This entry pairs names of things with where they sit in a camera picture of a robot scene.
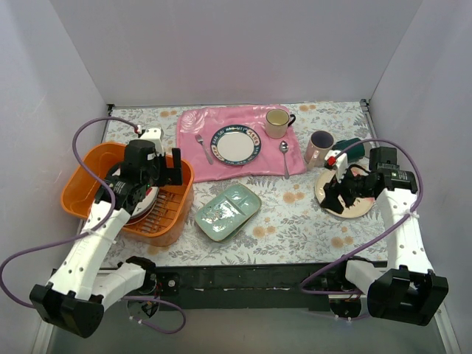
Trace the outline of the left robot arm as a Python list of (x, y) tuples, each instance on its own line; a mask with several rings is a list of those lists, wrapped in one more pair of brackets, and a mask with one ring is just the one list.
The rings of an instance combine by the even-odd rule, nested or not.
[(131, 219), (151, 187), (183, 183), (181, 153), (172, 150), (173, 165), (158, 154), (153, 142), (135, 139), (125, 146), (119, 174), (108, 175), (98, 189), (83, 227), (84, 237), (74, 245), (45, 285), (35, 285), (29, 299), (40, 317), (63, 330), (88, 338), (99, 327), (105, 311), (133, 291), (156, 292), (156, 265), (131, 257), (108, 276), (98, 271), (119, 231)]

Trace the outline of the cream and pink branch plate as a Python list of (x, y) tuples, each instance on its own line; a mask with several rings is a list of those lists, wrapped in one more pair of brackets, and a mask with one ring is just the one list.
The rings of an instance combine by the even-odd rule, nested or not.
[[(323, 190), (324, 185), (327, 182), (329, 182), (332, 179), (332, 177), (334, 177), (334, 175), (335, 175), (334, 171), (324, 170), (321, 173), (321, 175), (317, 178), (316, 183), (314, 185), (314, 192), (315, 192), (315, 196), (319, 204), (325, 198), (325, 192)], [(329, 212), (332, 215), (335, 215), (336, 217), (347, 218), (347, 219), (359, 218), (367, 214), (375, 203), (374, 198), (357, 198), (355, 200), (355, 203), (350, 208), (346, 208), (341, 196), (339, 196), (339, 201), (341, 205), (344, 207), (344, 210), (342, 213), (333, 212), (330, 209), (324, 209), (324, 210)]]

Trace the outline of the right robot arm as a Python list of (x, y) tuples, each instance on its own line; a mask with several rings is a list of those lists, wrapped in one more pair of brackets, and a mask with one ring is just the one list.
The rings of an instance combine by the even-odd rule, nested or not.
[(388, 233), (386, 270), (352, 256), (333, 275), (335, 287), (346, 294), (355, 288), (365, 294), (373, 317), (427, 325), (448, 294), (448, 281), (434, 273), (424, 249), (414, 173), (400, 168), (393, 147), (371, 149), (369, 169), (361, 174), (352, 172), (346, 153), (332, 150), (324, 160), (334, 174), (324, 185), (321, 206), (341, 214), (356, 200), (372, 198)]

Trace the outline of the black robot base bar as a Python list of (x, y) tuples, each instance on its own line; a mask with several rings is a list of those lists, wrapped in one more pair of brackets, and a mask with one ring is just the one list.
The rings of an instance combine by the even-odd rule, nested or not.
[(329, 311), (327, 295), (309, 295), (299, 284), (322, 263), (157, 266), (159, 294), (185, 310), (298, 308)]

